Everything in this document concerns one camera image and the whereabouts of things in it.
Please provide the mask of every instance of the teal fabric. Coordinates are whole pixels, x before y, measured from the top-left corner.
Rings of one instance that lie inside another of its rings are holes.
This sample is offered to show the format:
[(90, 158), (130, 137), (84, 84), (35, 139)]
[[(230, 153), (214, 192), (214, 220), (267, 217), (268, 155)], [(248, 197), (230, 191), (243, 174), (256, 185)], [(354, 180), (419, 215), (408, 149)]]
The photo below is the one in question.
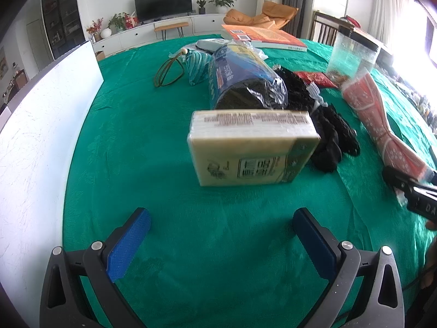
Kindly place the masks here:
[[(153, 76), (170, 52), (200, 38), (206, 36), (146, 45), (99, 63), (104, 83), (68, 177), (65, 248), (104, 240), (137, 207), (147, 208), (151, 230), (116, 283), (149, 328), (296, 327), (327, 284), (290, 228), (294, 211), (303, 206), (339, 240), (374, 251), (389, 245), (402, 284), (413, 280), (432, 233), (385, 185), (376, 147), (335, 89), (322, 96), (357, 130), (359, 157), (346, 155), (332, 174), (309, 163), (289, 184), (199, 186), (186, 137), (192, 112), (208, 109), (208, 83), (190, 86), (185, 75), (156, 89)], [(332, 49), (305, 42), (306, 53), (264, 49), (266, 62), (325, 71)], [(380, 73), (372, 75), (395, 132), (431, 165), (427, 150), (437, 142), (430, 129)], [(358, 288), (357, 282), (352, 296)], [(89, 284), (86, 291), (109, 326)], [(416, 291), (405, 293), (406, 307)]]
[(211, 55), (205, 52), (189, 50), (185, 57), (188, 82), (194, 86), (208, 78), (208, 65)]

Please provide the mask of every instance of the cardboard box on floor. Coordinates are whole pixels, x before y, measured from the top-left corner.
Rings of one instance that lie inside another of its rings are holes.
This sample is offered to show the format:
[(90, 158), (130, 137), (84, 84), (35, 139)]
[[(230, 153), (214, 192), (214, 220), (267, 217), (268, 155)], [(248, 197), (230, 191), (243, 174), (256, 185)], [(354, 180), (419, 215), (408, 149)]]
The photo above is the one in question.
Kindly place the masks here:
[(103, 51), (96, 51), (96, 59), (98, 62), (105, 59), (105, 53)]
[(188, 144), (201, 186), (291, 182), (320, 140), (308, 112), (197, 111)]

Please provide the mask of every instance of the black lace fabric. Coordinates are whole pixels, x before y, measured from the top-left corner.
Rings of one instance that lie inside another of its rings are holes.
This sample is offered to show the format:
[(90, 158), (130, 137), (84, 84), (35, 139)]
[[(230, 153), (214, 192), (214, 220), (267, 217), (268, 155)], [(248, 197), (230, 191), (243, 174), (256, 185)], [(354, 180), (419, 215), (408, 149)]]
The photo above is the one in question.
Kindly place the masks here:
[(305, 83), (290, 70), (277, 65), (274, 71), (284, 81), (288, 91), (288, 110), (308, 111), (321, 140), (311, 160), (323, 172), (333, 172), (342, 160), (342, 153), (360, 155), (357, 132), (337, 113), (333, 105), (315, 108)]

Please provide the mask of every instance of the orange book cover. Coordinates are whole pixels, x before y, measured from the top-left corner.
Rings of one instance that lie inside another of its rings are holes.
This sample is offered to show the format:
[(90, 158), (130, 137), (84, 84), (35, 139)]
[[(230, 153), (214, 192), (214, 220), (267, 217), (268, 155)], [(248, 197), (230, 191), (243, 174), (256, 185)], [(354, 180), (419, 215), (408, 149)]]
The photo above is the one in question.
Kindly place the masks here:
[[(296, 47), (295, 50), (306, 51), (307, 49), (305, 43), (283, 30), (268, 30), (266, 28), (252, 26), (234, 26), (228, 24), (224, 24), (222, 25), (222, 27), (234, 40), (240, 40), (243, 42), (250, 41), (252, 42), (254, 47), (262, 48), (263, 46), (265, 46), (266, 48), (268, 48), (269, 44), (273, 44), (276, 45), (276, 47), (271, 48), (281, 48), (280, 45), (286, 45)], [(260, 42), (261, 45), (255, 45), (254, 42)]]

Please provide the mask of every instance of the clear plastic container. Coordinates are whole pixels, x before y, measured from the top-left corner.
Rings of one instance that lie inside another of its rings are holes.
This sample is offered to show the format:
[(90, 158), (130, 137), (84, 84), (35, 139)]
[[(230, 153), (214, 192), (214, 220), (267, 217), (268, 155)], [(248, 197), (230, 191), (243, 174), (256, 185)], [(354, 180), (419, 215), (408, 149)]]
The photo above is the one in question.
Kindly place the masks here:
[(340, 87), (353, 78), (358, 71), (366, 68), (372, 71), (378, 58), (380, 47), (345, 27), (340, 27), (335, 39), (326, 75)]

